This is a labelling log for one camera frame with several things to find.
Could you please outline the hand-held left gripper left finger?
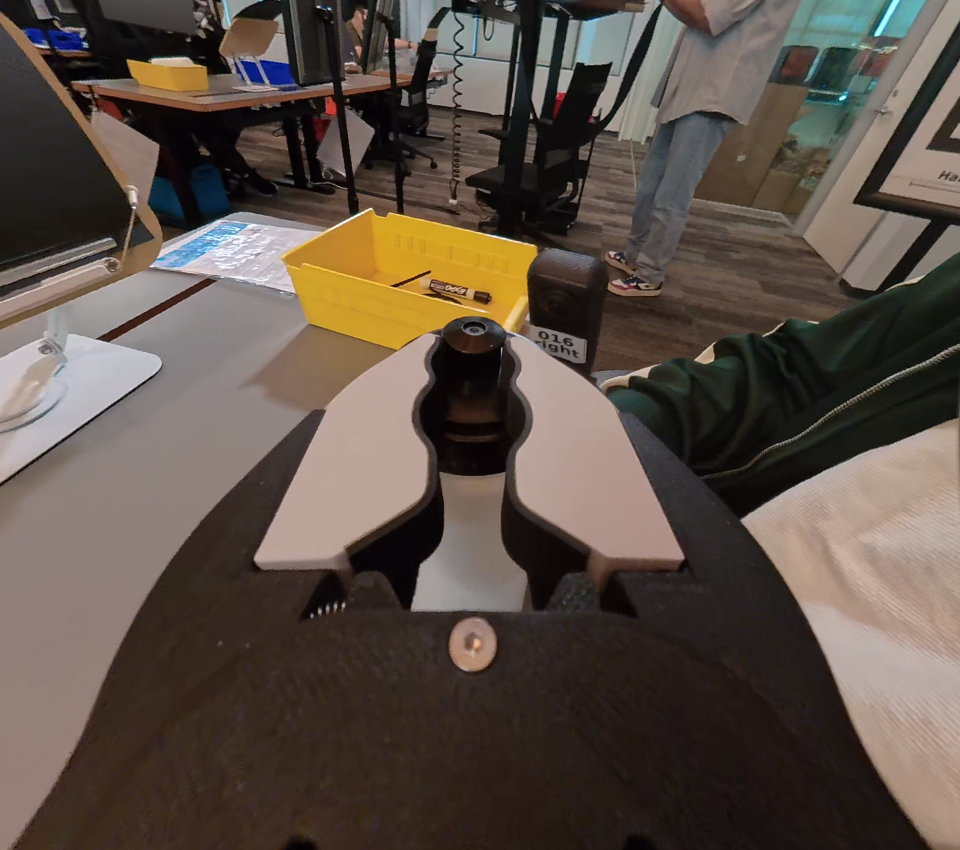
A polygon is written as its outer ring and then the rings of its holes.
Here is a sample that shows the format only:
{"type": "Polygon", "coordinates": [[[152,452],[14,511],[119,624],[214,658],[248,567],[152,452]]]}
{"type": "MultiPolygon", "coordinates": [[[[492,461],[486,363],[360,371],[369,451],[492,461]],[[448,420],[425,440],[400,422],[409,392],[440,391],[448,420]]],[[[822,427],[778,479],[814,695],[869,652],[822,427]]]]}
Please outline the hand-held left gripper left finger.
{"type": "Polygon", "coordinates": [[[444,528],[422,421],[440,342],[436,331],[417,337],[330,401],[253,556],[258,570],[330,572],[342,584],[377,572],[413,608],[444,528]]]}

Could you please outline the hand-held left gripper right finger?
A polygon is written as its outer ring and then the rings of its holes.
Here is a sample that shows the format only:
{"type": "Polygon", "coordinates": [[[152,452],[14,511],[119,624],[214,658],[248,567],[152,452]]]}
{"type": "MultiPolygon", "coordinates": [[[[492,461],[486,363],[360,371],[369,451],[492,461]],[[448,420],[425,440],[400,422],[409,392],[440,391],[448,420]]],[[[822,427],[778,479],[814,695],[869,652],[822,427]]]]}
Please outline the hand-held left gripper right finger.
{"type": "Polygon", "coordinates": [[[502,541],[536,610],[563,577],[603,596],[618,573],[668,574],[686,556],[618,412],[531,340],[502,356],[506,484],[502,541]]]}

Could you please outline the white bottle with black cap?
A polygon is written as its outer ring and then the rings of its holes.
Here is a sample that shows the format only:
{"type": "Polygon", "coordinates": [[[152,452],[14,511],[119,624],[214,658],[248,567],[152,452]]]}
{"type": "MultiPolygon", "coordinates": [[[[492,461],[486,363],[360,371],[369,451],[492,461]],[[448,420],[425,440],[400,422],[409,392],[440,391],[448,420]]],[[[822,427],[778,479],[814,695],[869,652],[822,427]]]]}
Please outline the white bottle with black cap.
{"type": "Polygon", "coordinates": [[[502,541],[510,446],[501,386],[506,333],[494,321],[448,324],[430,357],[434,382],[420,421],[437,455],[442,531],[421,564],[415,612],[520,612],[525,571],[502,541]]]}

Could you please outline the yellow plastic bin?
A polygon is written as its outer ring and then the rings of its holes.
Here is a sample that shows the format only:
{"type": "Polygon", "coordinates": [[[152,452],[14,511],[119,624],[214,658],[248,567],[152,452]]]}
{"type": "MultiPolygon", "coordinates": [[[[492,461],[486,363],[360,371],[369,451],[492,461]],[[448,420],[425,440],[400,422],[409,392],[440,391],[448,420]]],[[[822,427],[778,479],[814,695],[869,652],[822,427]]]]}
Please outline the yellow plastic bin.
{"type": "Polygon", "coordinates": [[[210,88],[208,69],[187,57],[126,60],[130,78],[141,87],[174,93],[202,93],[210,88]]]}
{"type": "Polygon", "coordinates": [[[398,350],[464,316],[519,332],[535,245],[369,208],[283,256],[306,321],[398,350]],[[489,292],[489,304],[435,296],[420,279],[489,292]]]}

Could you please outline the person's right forearm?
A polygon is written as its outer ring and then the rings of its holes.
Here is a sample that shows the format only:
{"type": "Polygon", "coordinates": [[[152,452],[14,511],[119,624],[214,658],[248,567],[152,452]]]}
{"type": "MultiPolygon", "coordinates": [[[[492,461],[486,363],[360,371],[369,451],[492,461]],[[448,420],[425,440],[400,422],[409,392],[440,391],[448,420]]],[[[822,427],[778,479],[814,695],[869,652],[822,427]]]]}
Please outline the person's right forearm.
{"type": "Polygon", "coordinates": [[[819,323],[791,318],[725,336],[697,359],[608,379],[602,391],[702,479],[896,371],[958,354],[958,344],[956,255],[819,323]]]}

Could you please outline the grey desk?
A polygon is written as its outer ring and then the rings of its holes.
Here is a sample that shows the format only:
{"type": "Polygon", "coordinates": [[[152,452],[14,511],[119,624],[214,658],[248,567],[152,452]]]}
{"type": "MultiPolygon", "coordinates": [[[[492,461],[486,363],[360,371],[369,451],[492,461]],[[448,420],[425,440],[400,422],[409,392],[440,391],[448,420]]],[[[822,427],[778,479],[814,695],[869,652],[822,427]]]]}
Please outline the grey desk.
{"type": "Polygon", "coordinates": [[[533,794],[450,613],[308,619],[254,556],[319,406],[378,363],[297,304],[205,291],[157,379],[2,488],[2,848],[522,848],[533,794]]]}

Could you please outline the wooden top office desk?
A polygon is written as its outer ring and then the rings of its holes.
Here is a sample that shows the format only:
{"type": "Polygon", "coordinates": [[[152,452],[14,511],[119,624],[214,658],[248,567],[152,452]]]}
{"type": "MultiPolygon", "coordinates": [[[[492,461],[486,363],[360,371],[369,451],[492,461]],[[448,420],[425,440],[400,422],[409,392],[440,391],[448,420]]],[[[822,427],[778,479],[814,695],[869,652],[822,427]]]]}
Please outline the wooden top office desk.
{"type": "Polygon", "coordinates": [[[330,84],[313,87],[279,88],[268,85],[247,85],[238,77],[213,75],[205,90],[166,90],[143,87],[132,78],[126,79],[80,79],[72,82],[71,88],[90,98],[122,100],[144,111],[148,118],[162,121],[173,111],[213,114],[234,111],[266,110],[265,122],[281,123],[289,154],[292,181],[289,187],[311,190],[313,168],[317,161],[305,160],[302,143],[301,117],[306,114],[306,104],[324,101],[333,96],[330,84]]]}

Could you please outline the black marker pen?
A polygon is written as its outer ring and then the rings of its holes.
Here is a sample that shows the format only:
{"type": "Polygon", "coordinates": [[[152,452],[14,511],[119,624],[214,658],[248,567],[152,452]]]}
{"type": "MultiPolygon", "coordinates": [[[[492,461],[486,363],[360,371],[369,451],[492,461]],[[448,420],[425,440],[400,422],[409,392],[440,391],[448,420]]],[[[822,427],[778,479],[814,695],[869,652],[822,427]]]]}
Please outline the black marker pen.
{"type": "Polygon", "coordinates": [[[429,276],[421,277],[419,286],[426,292],[438,297],[460,299],[481,305],[493,302],[493,296],[490,292],[445,280],[430,279],[429,276]]]}

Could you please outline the black office chair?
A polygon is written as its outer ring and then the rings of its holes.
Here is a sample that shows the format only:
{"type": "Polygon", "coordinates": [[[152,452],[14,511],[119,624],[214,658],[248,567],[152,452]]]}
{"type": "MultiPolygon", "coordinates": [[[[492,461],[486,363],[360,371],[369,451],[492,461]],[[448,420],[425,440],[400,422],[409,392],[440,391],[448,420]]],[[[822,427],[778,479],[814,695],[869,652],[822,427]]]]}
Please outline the black office chair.
{"type": "Polygon", "coordinates": [[[594,112],[612,65],[578,63],[563,100],[536,130],[534,157],[520,166],[518,189],[507,186],[506,158],[466,179],[494,211],[480,226],[498,236],[534,232],[566,236],[574,226],[594,152],[594,112]]]}
{"type": "Polygon", "coordinates": [[[417,45],[413,73],[410,83],[405,88],[407,103],[398,104],[397,123],[394,128],[394,142],[399,146],[400,155],[411,159],[425,158],[429,162],[430,169],[434,171],[438,169],[437,160],[409,141],[414,136],[425,135],[429,125],[427,90],[432,80],[431,74],[437,54],[439,27],[437,22],[431,23],[417,45]]]}

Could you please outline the brown cardboard box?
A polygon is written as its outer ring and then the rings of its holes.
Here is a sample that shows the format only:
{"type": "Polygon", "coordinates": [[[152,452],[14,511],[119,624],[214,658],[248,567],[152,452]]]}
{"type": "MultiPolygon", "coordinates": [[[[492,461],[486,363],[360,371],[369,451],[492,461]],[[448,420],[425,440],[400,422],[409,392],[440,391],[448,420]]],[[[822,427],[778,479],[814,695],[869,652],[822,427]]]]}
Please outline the brown cardboard box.
{"type": "Polygon", "coordinates": [[[805,86],[766,84],[748,124],[734,125],[694,196],[715,204],[781,212],[799,184],[774,162],[808,96],[805,86]]]}

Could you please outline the printed paper sheet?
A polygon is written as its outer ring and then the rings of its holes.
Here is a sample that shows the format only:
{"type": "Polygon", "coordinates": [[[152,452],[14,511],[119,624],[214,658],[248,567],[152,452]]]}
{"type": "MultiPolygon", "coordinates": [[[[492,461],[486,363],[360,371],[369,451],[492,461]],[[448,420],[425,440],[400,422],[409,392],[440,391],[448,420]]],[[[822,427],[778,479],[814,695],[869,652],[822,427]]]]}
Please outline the printed paper sheet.
{"type": "Polygon", "coordinates": [[[283,257],[321,232],[222,219],[164,245],[150,268],[294,295],[283,257]]]}

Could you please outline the wooden book stand white base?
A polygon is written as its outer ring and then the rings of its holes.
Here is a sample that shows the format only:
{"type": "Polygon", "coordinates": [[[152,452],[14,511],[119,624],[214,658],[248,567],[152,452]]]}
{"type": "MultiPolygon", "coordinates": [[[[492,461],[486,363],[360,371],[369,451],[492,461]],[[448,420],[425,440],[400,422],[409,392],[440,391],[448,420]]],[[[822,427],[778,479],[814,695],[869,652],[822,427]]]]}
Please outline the wooden book stand white base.
{"type": "Polygon", "coordinates": [[[68,306],[85,294],[150,268],[162,248],[162,225],[149,208],[138,209],[135,188],[126,182],[107,148],[91,136],[123,185],[131,208],[120,250],[43,264],[25,280],[2,284],[2,327],[47,316],[42,337],[1,359],[1,482],[62,444],[156,376],[162,360],[69,330],[68,306]]]}

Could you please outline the person's white clothing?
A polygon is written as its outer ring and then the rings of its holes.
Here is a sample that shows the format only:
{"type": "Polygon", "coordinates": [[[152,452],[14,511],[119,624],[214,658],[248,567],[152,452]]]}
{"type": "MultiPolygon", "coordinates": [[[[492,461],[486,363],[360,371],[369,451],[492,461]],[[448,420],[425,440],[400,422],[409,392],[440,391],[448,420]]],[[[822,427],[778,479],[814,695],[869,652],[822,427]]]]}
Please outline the person's white clothing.
{"type": "Polygon", "coordinates": [[[743,524],[888,790],[932,848],[958,848],[958,420],[819,473],[743,524]]]}

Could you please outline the black panel on stand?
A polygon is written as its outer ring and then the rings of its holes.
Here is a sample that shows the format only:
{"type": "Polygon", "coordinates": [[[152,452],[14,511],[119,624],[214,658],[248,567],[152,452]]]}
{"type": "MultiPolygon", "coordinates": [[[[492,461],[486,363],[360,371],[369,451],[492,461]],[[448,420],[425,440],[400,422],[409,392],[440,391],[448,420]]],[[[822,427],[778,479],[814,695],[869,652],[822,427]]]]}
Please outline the black panel on stand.
{"type": "Polygon", "coordinates": [[[395,27],[396,0],[369,0],[364,24],[364,36],[361,52],[361,67],[364,75],[371,76],[379,70],[385,57],[387,59],[388,87],[386,95],[386,112],[389,114],[389,133],[386,136],[386,147],[390,149],[393,166],[393,184],[395,209],[400,215],[405,213],[404,208],[404,180],[406,164],[402,155],[400,139],[400,98],[401,88],[397,70],[397,48],[395,27]]]}

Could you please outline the wooden framed black board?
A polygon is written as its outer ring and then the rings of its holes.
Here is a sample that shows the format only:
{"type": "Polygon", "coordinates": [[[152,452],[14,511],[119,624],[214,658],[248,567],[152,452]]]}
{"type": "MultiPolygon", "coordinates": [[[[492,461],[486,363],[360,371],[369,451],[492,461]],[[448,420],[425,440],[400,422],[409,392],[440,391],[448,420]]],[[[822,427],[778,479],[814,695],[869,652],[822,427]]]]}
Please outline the wooden framed black board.
{"type": "Polygon", "coordinates": [[[2,18],[2,285],[120,250],[132,209],[90,124],[44,58],[2,18]]]}

